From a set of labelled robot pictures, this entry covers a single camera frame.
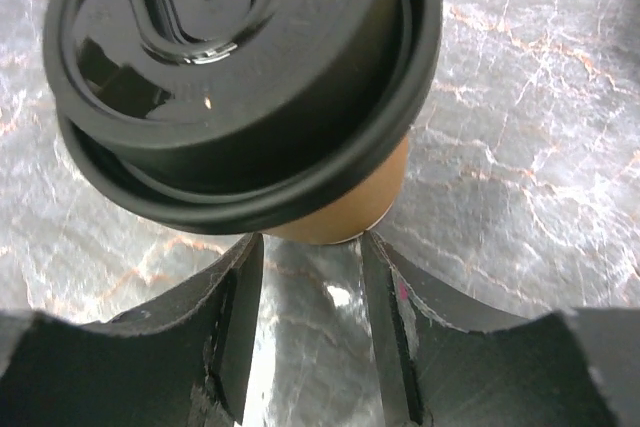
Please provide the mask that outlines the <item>brown paper coffee cup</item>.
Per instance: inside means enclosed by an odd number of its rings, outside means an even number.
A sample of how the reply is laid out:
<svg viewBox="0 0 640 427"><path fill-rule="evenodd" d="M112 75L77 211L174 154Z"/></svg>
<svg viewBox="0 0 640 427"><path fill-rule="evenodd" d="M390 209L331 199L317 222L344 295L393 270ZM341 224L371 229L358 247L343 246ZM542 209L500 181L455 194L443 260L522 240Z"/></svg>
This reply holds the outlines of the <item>brown paper coffee cup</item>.
<svg viewBox="0 0 640 427"><path fill-rule="evenodd" d="M364 181L325 207L265 234L312 245L334 245L377 225L401 191L409 156L405 136L389 157Z"/></svg>

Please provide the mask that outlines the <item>black plastic cup lid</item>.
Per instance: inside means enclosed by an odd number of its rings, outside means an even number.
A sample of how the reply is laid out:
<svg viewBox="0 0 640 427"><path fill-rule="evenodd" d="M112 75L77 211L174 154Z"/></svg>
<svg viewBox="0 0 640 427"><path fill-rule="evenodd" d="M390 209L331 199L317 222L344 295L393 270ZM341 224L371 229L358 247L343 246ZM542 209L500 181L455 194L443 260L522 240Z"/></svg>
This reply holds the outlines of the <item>black plastic cup lid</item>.
<svg viewBox="0 0 640 427"><path fill-rule="evenodd" d="M193 233L275 232L380 178L428 95L443 0L49 0L61 136L103 196Z"/></svg>

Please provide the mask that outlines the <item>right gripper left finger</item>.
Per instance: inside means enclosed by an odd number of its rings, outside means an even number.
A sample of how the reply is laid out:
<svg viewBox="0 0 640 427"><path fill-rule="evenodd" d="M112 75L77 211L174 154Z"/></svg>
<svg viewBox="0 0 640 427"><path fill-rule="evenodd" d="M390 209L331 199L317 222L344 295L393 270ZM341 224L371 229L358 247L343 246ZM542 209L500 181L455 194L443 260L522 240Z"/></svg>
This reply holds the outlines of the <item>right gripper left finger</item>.
<svg viewBox="0 0 640 427"><path fill-rule="evenodd" d="M1 315L5 426L234 426L244 417L264 242L107 322Z"/></svg>

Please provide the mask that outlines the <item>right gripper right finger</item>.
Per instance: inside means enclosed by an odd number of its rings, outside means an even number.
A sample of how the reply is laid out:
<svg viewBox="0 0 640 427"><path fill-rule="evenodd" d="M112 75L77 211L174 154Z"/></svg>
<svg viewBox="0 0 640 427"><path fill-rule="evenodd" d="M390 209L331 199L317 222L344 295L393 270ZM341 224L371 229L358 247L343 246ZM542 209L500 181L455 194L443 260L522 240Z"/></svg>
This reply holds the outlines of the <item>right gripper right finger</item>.
<svg viewBox="0 0 640 427"><path fill-rule="evenodd" d="M639 312L565 308L533 319L477 301L379 235L361 240L388 426L635 426Z"/></svg>

